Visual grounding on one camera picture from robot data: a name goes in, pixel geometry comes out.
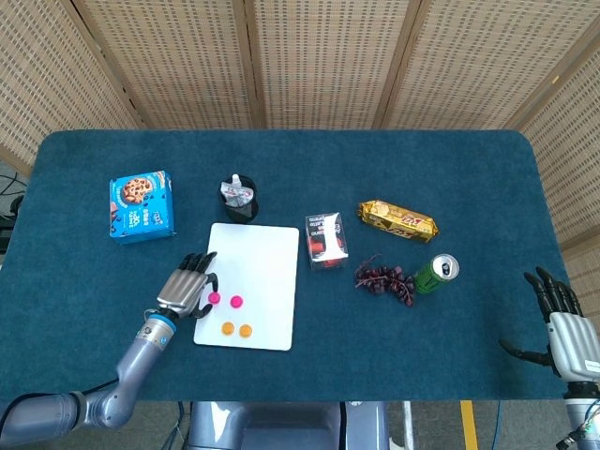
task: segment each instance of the black cup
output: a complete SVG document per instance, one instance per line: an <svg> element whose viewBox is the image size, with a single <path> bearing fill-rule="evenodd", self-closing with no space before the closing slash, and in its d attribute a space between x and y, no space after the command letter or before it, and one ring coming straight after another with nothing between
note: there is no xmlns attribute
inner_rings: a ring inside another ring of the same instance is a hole
<svg viewBox="0 0 600 450"><path fill-rule="evenodd" d="M235 223L249 223L252 219L259 214L259 204L256 201L256 185L254 182L249 179L247 176L238 175L240 177L240 181L242 182L242 186L244 188L251 188L254 191L254 197L252 200L245 204L244 206L229 206L226 204L225 197L221 194L221 186L218 185L218 198L220 199L223 206L225 206L225 211L229 218ZM232 178L226 178L222 181L222 183L231 183Z"/></svg>

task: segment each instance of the floor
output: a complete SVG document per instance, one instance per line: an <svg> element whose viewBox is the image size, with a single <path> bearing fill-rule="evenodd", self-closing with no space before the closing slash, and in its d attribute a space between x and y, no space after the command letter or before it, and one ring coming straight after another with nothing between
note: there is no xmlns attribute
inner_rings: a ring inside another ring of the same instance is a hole
<svg viewBox="0 0 600 450"><path fill-rule="evenodd" d="M0 161L0 192L2 192L6 187L8 187L14 176L15 171L5 163ZM11 215L10 204L14 199L21 195L18 192L25 190L25 187L21 183L27 184L27 181L28 180L25 177L17 174L17 181L12 183L12 185L7 189L6 192L0 194L0 217ZM3 260L4 256L0 255L0 267L2 267Z"/></svg>
<svg viewBox="0 0 600 450"><path fill-rule="evenodd" d="M0 161L0 191L10 182L15 172ZM17 183L7 191L22 190ZM9 212L16 196L0 196L0 214ZM498 402L475 401L472 405L478 449L491 449L496 428ZM418 450L473 450L467 448L457 401L412 402L412 434L414 449ZM401 447L405 444L404 414L401 402L388 404L390 436ZM178 416L176 402L140 402L130 422L120 430L78 429L66 438L22 447L28 450L103 450L160 449ZM182 435L188 429L188 415L184 417ZM502 421L495 450L533 449L551 450L570 430L561 400L505 401L502 403ZM178 438L174 449L179 449Z"/></svg>

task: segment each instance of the pink bottle cap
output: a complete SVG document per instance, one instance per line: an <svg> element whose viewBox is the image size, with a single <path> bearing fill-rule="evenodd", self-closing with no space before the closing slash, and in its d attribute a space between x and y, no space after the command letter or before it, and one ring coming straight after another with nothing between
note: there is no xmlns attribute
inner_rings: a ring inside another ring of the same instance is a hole
<svg viewBox="0 0 600 450"><path fill-rule="evenodd" d="M208 294L208 303L210 303L212 305L216 305L220 301L221 301L221 296L218 292L210 292Z"/></svg>
<svg viewBox="0 0 600 450"><path fill-rule="evenodd" d="M230 302L230 304L232 305L233 308L240 308L243 303L244 303L244 299L242 297L240 297L239 295L234 295Z"/></svg>

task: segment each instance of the cookie box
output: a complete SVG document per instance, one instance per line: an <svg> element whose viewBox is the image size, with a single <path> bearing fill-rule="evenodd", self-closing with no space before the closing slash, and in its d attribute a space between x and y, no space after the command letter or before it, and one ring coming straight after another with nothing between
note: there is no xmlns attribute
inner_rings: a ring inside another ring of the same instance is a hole
<svg viewBox="0 0 600 450"><path fill-rule="evenodd" d="M111 180L110 237L119 244L175 234L171 177L164 171Z"/></svg>

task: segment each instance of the table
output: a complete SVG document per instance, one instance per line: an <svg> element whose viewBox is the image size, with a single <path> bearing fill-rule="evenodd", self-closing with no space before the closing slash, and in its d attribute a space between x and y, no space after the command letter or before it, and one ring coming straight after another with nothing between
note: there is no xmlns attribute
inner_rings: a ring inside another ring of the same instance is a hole
<svg viewBox="0 0 600 450"><path fill-rule="evenodd" d="M109 180L166 170L177 235L128 246L109 238ZM67 392L111 379L143 311L181 258L205 251L228 221L218 182L251 176L256 224L294 226L339 211L345 269L311 272L299 249L290 352L194 346L178 333L141 392L144 399L392 400L557 398L547 368L514 360L509 338L543 351L547 332L522 272L543 265L566 279L533 151L514 131L128 131L54 133L40 146L0 270L0 398ZM355 216L383 199L433 216L422 244ZM353 270L382 262L415 271L447 252L458 278L417 297L353 287Z"/></svg>

